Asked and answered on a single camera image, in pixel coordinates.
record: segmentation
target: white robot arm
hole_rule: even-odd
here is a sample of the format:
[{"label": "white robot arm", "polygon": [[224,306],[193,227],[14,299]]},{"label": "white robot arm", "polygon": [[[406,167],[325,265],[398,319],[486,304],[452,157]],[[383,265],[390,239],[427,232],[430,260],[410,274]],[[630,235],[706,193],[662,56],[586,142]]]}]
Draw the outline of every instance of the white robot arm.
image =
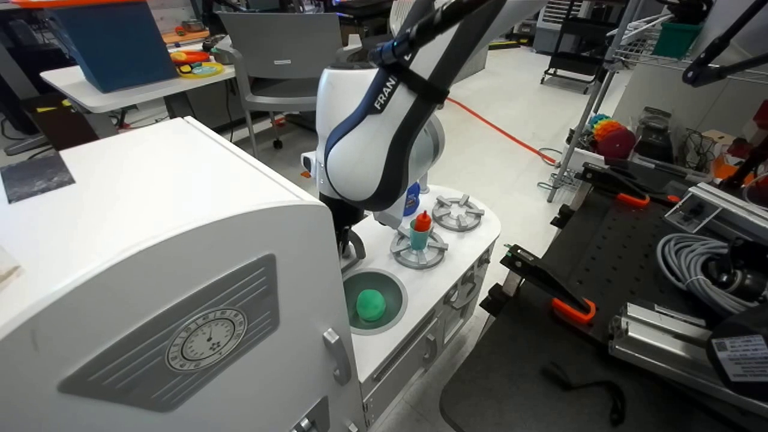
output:
[{"label": "white robot arm", "polygon": [[542,0],[445,0],[433,8],[433,0],[415,0],[401,31],[373,52],[377,72],[325,71],[318,125],[332,121],[332,112],[347,115],[325,137],[318,128],[311,170],[320,202],[332,212],[338,240],[361,212],[401,204],[407,185],[425,179],[444,142],[432,114],[461,68],[539,5]]}]

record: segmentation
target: machine panel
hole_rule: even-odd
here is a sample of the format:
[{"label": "machine panel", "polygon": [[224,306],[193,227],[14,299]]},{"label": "machine panel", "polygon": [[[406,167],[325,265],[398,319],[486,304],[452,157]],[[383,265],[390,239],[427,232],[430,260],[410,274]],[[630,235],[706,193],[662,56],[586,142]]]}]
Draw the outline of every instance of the machine panel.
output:
[{"label": "machine panel", "polygon": [[278,330],[276,257],[205,284],[98,354],[60,392],[173,410]]}]

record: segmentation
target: black cable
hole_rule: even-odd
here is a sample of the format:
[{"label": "black cable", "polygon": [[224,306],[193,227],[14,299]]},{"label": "black cable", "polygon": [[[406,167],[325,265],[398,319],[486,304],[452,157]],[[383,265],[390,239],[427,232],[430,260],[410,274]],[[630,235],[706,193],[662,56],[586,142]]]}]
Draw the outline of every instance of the black cable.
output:
[{"label": "black cable", "polygon": [[608,398],[608,426],[619,428],[625,420],[625,397],[624,390],[616,383],[598,379],[598,383],[576,383],[558,364],[548,364],[542,367],[542,374],[554,383],[564,392],[577,392],[590,386],[601,386]]},{"label": "black cable", "polygon": [[48,155],[48,151],[52,151],[52,148],[44,148],[44,150],[28,155],[25,162],[37,158],[40,155]]},{"label": "black cable", "polygon": [[706,88],[725,79],[726,76],[744,72],[768,64],[768,56],[756,56],[733,66],[710,66],[730,42],[768,5],[768,0],[754,0],[720,36],[714,36],[697,58],[684,71],[680,83],[691,88]]}]

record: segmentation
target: desk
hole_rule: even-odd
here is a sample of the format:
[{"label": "desk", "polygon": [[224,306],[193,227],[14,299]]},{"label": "desk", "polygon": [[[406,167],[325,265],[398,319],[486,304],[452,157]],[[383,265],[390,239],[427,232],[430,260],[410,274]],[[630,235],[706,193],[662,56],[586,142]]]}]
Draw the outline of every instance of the desk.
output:
[{"label": "desk", "polygon": [[40,72],[40,77],[52,90],[71,98],[78,109],[88,114],[112,114],[136,103],[148,103],[148,101],[168,98],[175,94],[186,94],[200,88],[211,88],[217,83],[227,83],[234,77],[234,68],[224,66],[220,76],[205,77],[205,79],[175,77],[175,79],[152,83],[146,88],[130,88],[110,94],[98,92],[77,66],[62,68],[62,71],[48,71],[48,72]]},{"label": "desk", "polygon": [[[598,193],[587,194],[569,227],[554,239],[544,256],[547,268],[556,270],[565,284],[581,284],[581,293],[598,300],[598,314],[613,314],[608,296],[598,299],[594,284],[607,292],[635,292],[635,299],[656,296],[672,299],[656,282],[656,270],[630,272],[619,270],[620,257],[611,251],[601,252],[605,274],[583,270],[592,263],[592,252],[605,247],[601,233],[607,227],[630,232],[638,240],[624,251],[624,268],[638,268],[634,260],[647,256],[656,235],[670,229],[656,220],[665,210],[647,208],[628,212],[613,200]],[[542,367],[558,364],[576,383],[608,379],[625,397],[625,422],[608,426],[608,397],[605,390],[560,392],[542,377]],[[547,296],[523,287],[508,306],[502,308],[497,323],[476,341],[475,352],[458,367],[442,392],[442,413],[461,432],[548,432],[548,431],[635,431],[635,432],[677,432],[677,431],[768,431],[768,420],[733,410],[720,402],[691,398],[680,386],[672,386],[654,374],[630,367],[607,355],[607,349],[592,338],[552,319]]]}]

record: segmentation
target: red cap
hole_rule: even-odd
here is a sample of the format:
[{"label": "red cap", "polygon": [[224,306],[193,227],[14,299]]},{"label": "red cap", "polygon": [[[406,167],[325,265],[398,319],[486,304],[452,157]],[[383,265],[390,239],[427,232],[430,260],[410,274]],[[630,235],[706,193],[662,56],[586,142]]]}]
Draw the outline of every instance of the red cap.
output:
[{"label": "red cap", "polygon": [[430,232],[430,229],[432,229],[432,220],[430,220],[427,212],[422,212],[422,214],[416,214],[416,216],[412,220],[412,232]]}]

